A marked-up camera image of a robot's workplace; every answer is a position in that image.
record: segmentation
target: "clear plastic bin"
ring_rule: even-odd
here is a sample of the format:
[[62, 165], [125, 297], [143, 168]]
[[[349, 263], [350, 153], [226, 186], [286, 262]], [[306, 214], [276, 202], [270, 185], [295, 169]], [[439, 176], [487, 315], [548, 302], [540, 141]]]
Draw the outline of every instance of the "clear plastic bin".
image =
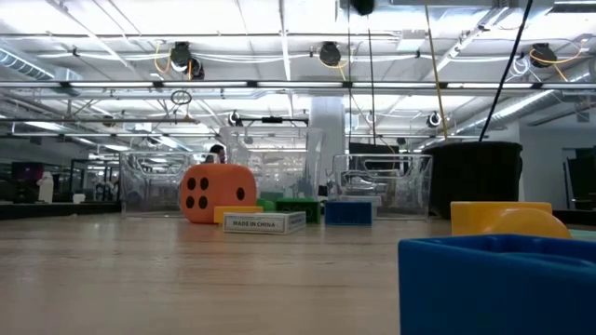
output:
[[431, 172], [427, 154], [340, 154], [330, 199], [372, 201], [377, 220], [427, 220]]
[[126, 217], [175, 217], [180, 211], [180, 181], [193, 165], [218, 162], [203, 152], [120, 153], [120, 197]]
[[306, 127], [223, 127], [228, 162], [246, 166], [258, 197], [318, 198], [323, 133]]

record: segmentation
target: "green block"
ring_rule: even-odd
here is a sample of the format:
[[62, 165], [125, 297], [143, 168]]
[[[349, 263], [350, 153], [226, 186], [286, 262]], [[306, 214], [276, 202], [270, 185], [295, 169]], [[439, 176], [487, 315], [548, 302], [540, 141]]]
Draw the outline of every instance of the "green block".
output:
[[306, 213], [306, 223], [320, 223], [320, 203], [313, 199], [280, 198], [276, 200], [276, 210], [279, 212], [303, 211]]
[[259, 194], [259, 198], [263, 200], [276, 201], [278, 199], [283, 198], [283, 192], [261, 191], [261, 194]]
[[260, 206], [263, 208], [263, 211], [265, 212], [271, 212], [271, 211], [276, 211], [276, 203], [273, 201], [269, 201], [269, 200], [265, 200], [262, 198], [258, 198], [257, 199], [257, 206]]

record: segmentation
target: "black trash can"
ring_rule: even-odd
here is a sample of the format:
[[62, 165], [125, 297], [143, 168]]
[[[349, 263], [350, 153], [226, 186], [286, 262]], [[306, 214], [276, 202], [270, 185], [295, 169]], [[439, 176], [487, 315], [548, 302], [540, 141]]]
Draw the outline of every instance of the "black trash can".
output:
[[522, 146], [503, 141], [448, 143], [428, 148], [433, 168], [430, 209], [451, 218], [452, 201], [518, 201]]

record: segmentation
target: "wooden table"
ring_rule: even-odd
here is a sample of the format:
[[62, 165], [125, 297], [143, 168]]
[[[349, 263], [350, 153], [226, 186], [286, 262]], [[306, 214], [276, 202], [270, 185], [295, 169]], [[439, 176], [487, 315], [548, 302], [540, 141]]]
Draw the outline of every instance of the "wooden table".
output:
[[0, 224], [2, 334], [397, 334], [397, 242], [445, 222], [292, 235], [119, 215]]

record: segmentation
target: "blue plastic bin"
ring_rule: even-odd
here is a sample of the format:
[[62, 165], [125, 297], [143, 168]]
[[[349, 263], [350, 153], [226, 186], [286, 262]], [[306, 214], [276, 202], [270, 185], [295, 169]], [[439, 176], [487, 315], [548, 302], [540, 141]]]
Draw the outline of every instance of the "blue plastic bin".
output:
[[413, 239], [398, 260], [401, 335], [596, 334], [596, 243]]

